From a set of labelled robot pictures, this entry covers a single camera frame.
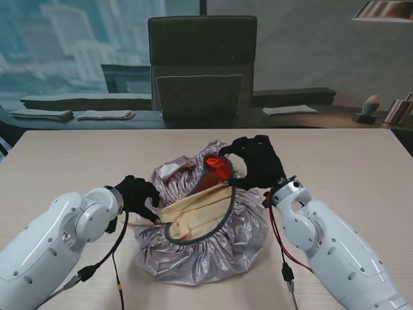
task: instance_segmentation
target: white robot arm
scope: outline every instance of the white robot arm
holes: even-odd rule
[[[37,309],[122,209],[122,196],[112,187],[57,197],[0,253],[0,309]]]
[[[326,290],[348,310],[413,310],[379,256],[349,224],[292,177],[271,191],[288,240],[307,256]],[[294,212],[294,202],[303,206]]]

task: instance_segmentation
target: wooden table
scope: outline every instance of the wooden table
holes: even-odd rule
[[[318,114],[284,114],[269,116],[262,108],[248,108],[240,110],[234,119],[206,121],[164,122],[159,111],[134,111],[134,118],[126,121],[77,121],[73,119],[66,123],[50,120],[15,119],[9,113],[0,109],[0,121],[27,129],[232,129],[232,128],[388,128],[413,130],[413,123],[406,125],[388,125],[381,122],[367,125],[352,121],[360,108],[330,107],[325,105],[310,105],[319,111]],[[74,112],[75,116],[83,112]],[[384,117],[386,112],[377,111],[376,115]]]
[[[328,203],[370,242],[399,290],[413,301],[413,159],[389,130],[27,132],[0,164],[0,249],[64,192],[86,193],[101,185],[115,185],[127,174],[149,178],[153,168],[183,154],[191,156],[209,141],[231,142],[256,134],[268,134],[286,173],[297,174],[314,197]],[[243,170],[239,161],[234,160],[234,165]],[[88,245],[75,271],[100,260],[119,230]],[[301,251],[286,244],[294,256],[305,259]],[[292,309],[281,276],[281,255],[271,234],[249,272],[200,287],[153,281],[135,266],[136,250],[129,229],[116,254],[126,309]],[[301,310],[343,310],[314,275],[294,264],[291,267]],[[108,261],[89,281],[42,309],[120,309],[113,265]]]

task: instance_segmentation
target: black glove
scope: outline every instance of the black glove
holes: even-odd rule
[[[154,207],[159,205],[159,192],[152,183],[134,176],[127,176],[115,188],[121,193],[123,203],[129,212],[137,213],[153,223],[160,222],[159,217],[145,207],[145,200],[147,198],[152,199]]]
[[[266,189],[277,185],[280,178],[285,178],[283,165],[272,148],[268,136],[258,135],[252,139],[238,138],[218,153],[220,156],[225,154],[238,155],[247,166],[247,175],[243,179],[227,180],[231,186],[244,190],[252,187]]]

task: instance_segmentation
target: silver bag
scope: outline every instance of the silver bag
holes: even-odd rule
[[[160,192],[159,208],[192,194],[205,174],[205,156],[217,154],[225,145],[214,141],[192,158],[182,156],[156,168],[151,182]],[[173,240],[168,225],[135,227],[139,243],[136,264],[156,280],[179,285],[216,282],[244,273],[261,252],[268,233],[262,210],[256,190],[234,187],[225,217],[203,237]]]

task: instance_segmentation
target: black elastic rim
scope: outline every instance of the black elastic rim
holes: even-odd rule
[[[189,192],[189,194],[187,195],[187,197],[193,195],[193,193],[196,192],[196,190],[198,189],[198,187],[201,186],[202,179],[203,179],[204,175],[207,173],[207,172],[206,172],[206,171],[207,171],[207,168],[206,168],[206,166],[205,166],[205,158],[206,158],[208,155],[216,155],[216,154],[206,154],[206,155],[205,155],[204,160],[203,160],[204,172],[202,173],[199,181],[196,183],[196,185],[194,186],[194,188]],[[231,175],[231,176],[234,176],[234,170],[233,170],[233,167],[232,167],[232,163],[229,161],[228,158],[226,158],[226,157],[222,157],[222,158],[231,166],[231,169],[232,169],[232,175]],[[189,240],[189,241],[179,241],[179,240],[172,239],[172,238],[170,237],[170,234],[169,234],[170,223],[168,223],[168,224],[166,225],[166,227],[165,227],[165,233],[164,233],[165,238],[166,238],[169,242],[172,242],[172,243],[174,243],[174,244],[178,244],[178,245],[189,245],[189,244],[193,244],[193,243],[197,243],[197,242],[200,242],[200,241],[202,241],[202,240],[205,240],[205,239],[211,237],[213,234],[217,233],[218,230],[220,230],[220,229],[222,228],[222,226],[224,226],[224,224],[227,222],[227,220],[228,220],[228,218],[230,217],[231,212],[232,212],[232,210],[233,210],[233,208],[234,208],[236,188],[235,188],[235,187],[231,187],[231,190],[232,190],[232,192],[231,192],[231,201],[230,201],[230,205],[229,205],[229,207],[228,207],[227,213],[225,213],[224,218],[218,223],[217,227],[215,227],[215,228],[212,229],[210,232],[208,232],[207,234],[205,234],[205,235],[203,235],[203,236],[201,236],[201,237],[199,237],[199,238],[195,238],[195,239]]]

